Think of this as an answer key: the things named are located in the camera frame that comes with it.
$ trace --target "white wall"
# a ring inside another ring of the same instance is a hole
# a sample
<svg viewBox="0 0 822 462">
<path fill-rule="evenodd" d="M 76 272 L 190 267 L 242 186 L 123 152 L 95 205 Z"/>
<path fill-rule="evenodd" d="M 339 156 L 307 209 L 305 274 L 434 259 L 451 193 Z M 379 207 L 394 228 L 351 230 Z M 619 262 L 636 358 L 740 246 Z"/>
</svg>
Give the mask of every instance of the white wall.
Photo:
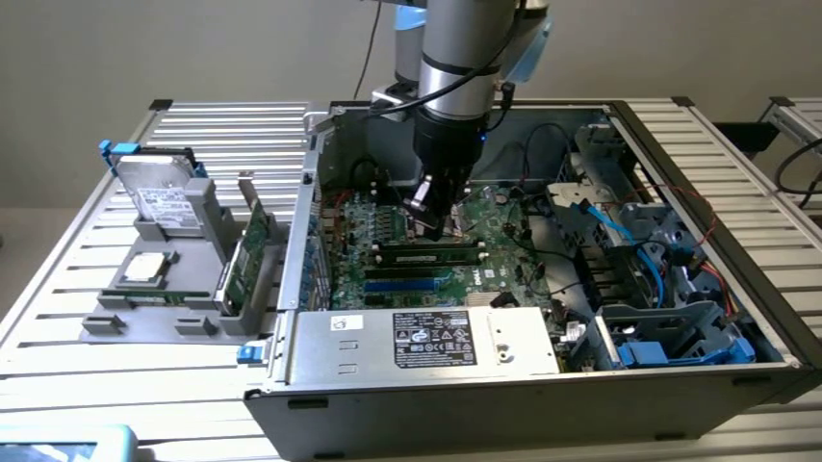
<svg viewBox="0 0 822 462">
<path fill-rule="evenodd" d="M 158 97 L 349 98 L 377 5 L 357 0 L 0 0 L 0 206 L 72 207 Z M 690 95 L 753 118 L 822 95 L 818 0 L 555 0 L 521 97 Z M 385 8 L 363 87 L 391 79 Z"/>
</svg>

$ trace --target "motherboard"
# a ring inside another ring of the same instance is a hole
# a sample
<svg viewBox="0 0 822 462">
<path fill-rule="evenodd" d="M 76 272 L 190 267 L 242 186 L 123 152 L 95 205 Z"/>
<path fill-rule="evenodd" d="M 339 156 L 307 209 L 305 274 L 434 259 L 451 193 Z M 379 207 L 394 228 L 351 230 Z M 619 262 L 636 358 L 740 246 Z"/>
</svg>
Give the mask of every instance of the motherboard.
<svg viewBox="0 0 822 462">
<path fill-rule="evenodd" d="M 359 193 L 338 200 L 326 209 L 331 309 L 547 306 L 545 267 L 503 233 L 519 213 L 510 194 L 498 186 L 466 191 L 437 242 L 421 237 L 402 206 Z"/>
</svg>

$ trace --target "blue memory slot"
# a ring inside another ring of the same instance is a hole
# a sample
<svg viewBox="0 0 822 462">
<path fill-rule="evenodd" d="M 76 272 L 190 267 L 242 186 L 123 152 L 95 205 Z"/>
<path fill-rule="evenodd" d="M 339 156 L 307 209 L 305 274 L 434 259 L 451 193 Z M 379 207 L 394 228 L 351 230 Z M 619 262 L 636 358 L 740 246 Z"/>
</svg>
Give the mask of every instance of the blue memory slot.
<svg viewBox="0 0 822 462">
<path fill-rule="evenodd" d="M 434 292 L 437 291 L 437 280 L 369 281 L 363 289 L 366 292 Z"/>
</svg>

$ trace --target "robotic arm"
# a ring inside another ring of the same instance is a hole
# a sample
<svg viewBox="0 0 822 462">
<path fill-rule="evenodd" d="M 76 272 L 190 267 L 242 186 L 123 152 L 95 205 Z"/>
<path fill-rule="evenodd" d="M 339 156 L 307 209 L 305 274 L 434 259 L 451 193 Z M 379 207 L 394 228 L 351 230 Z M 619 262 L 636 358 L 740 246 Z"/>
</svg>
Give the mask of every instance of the robotic arm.
<svg viewBox="0 0 822 462">
<path fill-rule="evenodd" d="M 526 0 L 433 0 L 422 53 L 419 44 L 409 43 L 419 40 L 419 31 L 398 36 L 395 74 L 407 88 L 419 82 L 418 99 L 374 112 L 413 111 L 423 178 L 405 205 L 435 240 L 482 154 L 503 58 L 531 42 L 546 12 L 547 3 Z M 415 59 L 417 82 L 409 75 Z"/>
</svg>

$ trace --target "blue cable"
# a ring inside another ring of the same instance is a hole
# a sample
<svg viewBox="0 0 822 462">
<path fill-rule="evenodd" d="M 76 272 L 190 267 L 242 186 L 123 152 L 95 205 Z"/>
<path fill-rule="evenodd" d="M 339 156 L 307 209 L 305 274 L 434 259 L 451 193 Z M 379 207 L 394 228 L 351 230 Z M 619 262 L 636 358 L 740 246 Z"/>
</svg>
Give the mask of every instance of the blue cable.
<svg viewBox="0 0 822 462">
<path fill-rule="evenodd" d="M 621 232 L 626 236 L 626 239 L 629 240 L 629 243 L 632 243 L 632 245 L 637 245 L 634 235 L 632 234 L 632 231 L 629 231 L 629 228 L 626 228 L 625 226 L 621 226 L 614 221 L 611 221 L 611 219 L 606 217 L 602 214 L 602 212 L 597 210 L 594 207 L 589 207 L 586 212 L 589 212 L 594 216 L 594 218 L 602 222 L 605 226 Z M 652 257 L 648 256 L 648 253 L 645 252 L 642 248 L 637 250 L 637 255 L 640 257 L 640 260 L 642 260 L 645 265 L 648 265 L 648 268 L 652 270 L 652 274 L 654 275 L 654 280 L 657 281 L 657 287 L 660 287 L 660 298 L 657 298 L 657 308 L 662 308 L 664 295 L 666 294 L 666 285 L 664 283 L 664 277 L 660 274 L 657 265 L 654 265 L 654 262 L 652 261 Z"/>
</svg>

